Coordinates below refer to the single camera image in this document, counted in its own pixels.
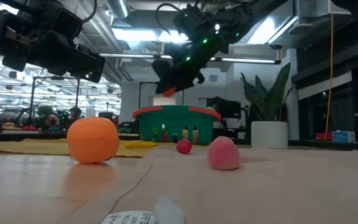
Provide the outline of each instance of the blue box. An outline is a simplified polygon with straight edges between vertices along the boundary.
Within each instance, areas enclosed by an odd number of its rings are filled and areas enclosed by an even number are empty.
[[[350,143],[355,141],[356,136],[353,131],[333,131],[333,142]]]

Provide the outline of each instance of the yellow cable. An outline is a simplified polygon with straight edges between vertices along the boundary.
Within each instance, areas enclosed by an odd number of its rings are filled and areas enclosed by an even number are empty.
[[[281,57],[280,57],[280,60],[282,61],[283,60],[283,49],[281,49]]]
[[[327,140],[327,133],[328,133],[329,112],[331,111],[331,90],[333,88],[333,76],[334,76],[334,13],[332,12],[331,13],[331,78],[329,81],[327,122],[326,122],[326,132],[324,135],[324,140]]]

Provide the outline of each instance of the green basket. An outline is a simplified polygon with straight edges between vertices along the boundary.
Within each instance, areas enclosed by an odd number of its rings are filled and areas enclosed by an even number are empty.
[[[178,105],[142,108],[133,117],[139,119],[142,141],[178,142],[185,138],[200,146],[211,143],[213,124],[221,119],[212,110]]]

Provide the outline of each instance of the small red ball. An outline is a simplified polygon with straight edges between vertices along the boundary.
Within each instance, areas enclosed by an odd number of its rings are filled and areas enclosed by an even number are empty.
[[[193,145],[187,139],[182,139],[177,144],[177,151],[181,154],[189,154]]]

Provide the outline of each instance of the white label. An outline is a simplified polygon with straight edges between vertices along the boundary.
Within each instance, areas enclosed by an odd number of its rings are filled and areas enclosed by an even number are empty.
[[[109,214],[101,224],[158,224],[152,212],[128,211]]]

